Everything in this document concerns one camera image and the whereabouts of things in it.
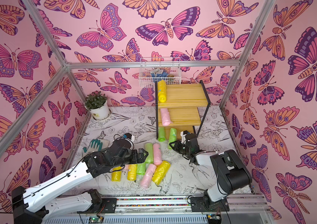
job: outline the butterfly wing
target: butterfly wing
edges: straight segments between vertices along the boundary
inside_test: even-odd
[[[45,181],[55,177],[55,171],[56,167],[53,167],[51,159],[47,155],[44,156],[39,169],[39,182],[44,183]]]

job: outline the white flower pot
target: white flower pot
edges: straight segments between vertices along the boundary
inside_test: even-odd
[[[102,107],[100,107],[98,109],[90,110],[90,113],[95,120],[106,119],[110,114],[109,107],[107,106],[107,101],[105,102],[105,104]]]

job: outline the yellow plastic bag roll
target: yellow plastic bag roll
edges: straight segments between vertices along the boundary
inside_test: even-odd
[[[162,161],[161,165],[159,165],[153,174],[152,181],[155,182],[156,185],[160,185],[161,181],[165,177],[168,169],[170,168],[171,164],[167,161]]]
[[[137,176],[137,164],[129,165],[129,172],[127,172],[127,179],[130,181],[136,180]]]
[[[122,167],[118,166],[113,168],[113,171],[120,170]],[[111,181],[121,181],[121,171],[116,171],[111,173]]]

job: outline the green plant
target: green plant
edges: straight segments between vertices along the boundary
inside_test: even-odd
[[[85,106],[89,110],[94,110],[94,109],[98,109],[102,107],[106,101],[107,101],[107,96],[105,96],[105,94],[102,95],[101,91],[100,92],[95,91],[86,97]]]

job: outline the green plastic bag roll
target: green plastic bag roll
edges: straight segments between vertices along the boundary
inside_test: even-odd
[[[137,175],[145,175],[146,163],[137,164]]]
[[[177,129],[171,128],[170,129],[170,137],[168,139],[168,148],[171,150],[172,147],[170,146],[171,142],[175,142],[177,140]]]
[[[152,145],[152,143],[146,143],[145,150],[148,152],[148,156],[145,160],[145,163],[153,164],[153,145]]]
[[[166,133],[165,133],[165,128],[164,127],[159,127],[158,128],[158,141],[162,142],[162,141],[166,141],[166,137],[165,137]]]

